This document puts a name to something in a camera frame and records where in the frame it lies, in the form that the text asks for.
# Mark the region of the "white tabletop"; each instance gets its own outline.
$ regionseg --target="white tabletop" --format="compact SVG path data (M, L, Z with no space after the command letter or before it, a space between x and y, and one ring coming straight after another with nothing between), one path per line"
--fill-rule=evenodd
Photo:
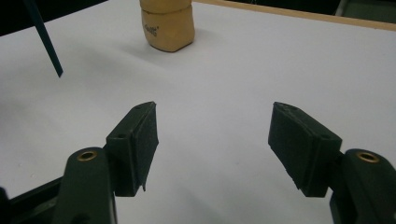
M102 147L135 105L157 103L147 192L118 198L119 223L332 223L267 144L274 101L300 107L396 164L396 33L193 3L196 37L153 49L138 1L112 0L0 38L0 186L10 198Z

